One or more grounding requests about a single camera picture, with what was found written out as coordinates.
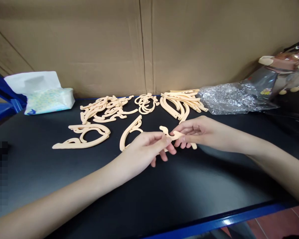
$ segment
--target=white tissue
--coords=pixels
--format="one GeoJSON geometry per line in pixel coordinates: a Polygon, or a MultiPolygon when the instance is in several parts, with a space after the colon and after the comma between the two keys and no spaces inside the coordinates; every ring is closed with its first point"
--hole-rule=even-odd
{"type": "Polygon", "coordinates": [[[63,89],[55,71],[20,73],[4,80],[15,93],[27,97],[25,115],[68,110],[75,101],[73,89],[63,89]]]}

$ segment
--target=wrist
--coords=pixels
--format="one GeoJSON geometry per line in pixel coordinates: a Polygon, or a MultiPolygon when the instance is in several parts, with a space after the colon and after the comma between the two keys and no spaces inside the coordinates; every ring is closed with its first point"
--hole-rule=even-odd
{"type": "Polygon", "coordinates": [[[256,157],[262,156],[266,152],[268,152],[273,144],[269,143],[268,141],[258,138],[256,136],[252,136],[246,141],[247,148],[244,154],[256,157]]]}
{"type": "Polygon", "coordinates": [[[108,165],[105,166],[110,175],[112,175],[116,183],[122,185],[136,176],[133,167],[130,163],[125,160],[124,153],[121,153],[114,160],[112,160],[108,165]]]}

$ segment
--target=person's left hand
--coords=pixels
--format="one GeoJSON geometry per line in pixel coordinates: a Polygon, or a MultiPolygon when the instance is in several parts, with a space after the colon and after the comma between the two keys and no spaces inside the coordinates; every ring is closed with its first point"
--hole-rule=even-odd
{"type": "Polygon", "coordinates": [[[133,177],[142,172],[151,164],[156,166],[156,155],[167,161],[166,148],[171,154],[176,154],[176,149],[171,144],[171,139],[163,132],[143,132],[114,160],[120,167],[128,170],[133,177]]]}

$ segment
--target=floor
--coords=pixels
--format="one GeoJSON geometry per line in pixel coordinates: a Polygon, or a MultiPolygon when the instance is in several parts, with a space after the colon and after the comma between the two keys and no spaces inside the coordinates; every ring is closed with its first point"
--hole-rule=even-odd
{"type": "MultiPolygon", "coordinates": [[[[257,239],[299,235],[299,206],[247,221],[257,239]]],[[[230,235],[226,227],[222,228],[230,235]]]]}

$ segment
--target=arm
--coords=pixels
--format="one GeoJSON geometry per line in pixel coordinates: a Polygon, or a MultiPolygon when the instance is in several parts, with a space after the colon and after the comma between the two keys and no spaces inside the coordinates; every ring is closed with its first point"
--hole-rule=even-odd
{"type": "Polygon", "coordinates": [[[221,151],[246,154],[299,200],[299,160],[277,146],[206,116],[184,121],[174,130],[185,134],[176,140],[175,147],[185,148],[190,147],[189,143],[198,143],[221,151]]]}
{"type": "Polygon", "coordinates": [[[44,238],[95,200],[155,166],[159,153],[167,161],[166,147],[176,150],[162,132],[141,133],[112,162],[86,177],[0,218],[0,238],[44,238]]]}

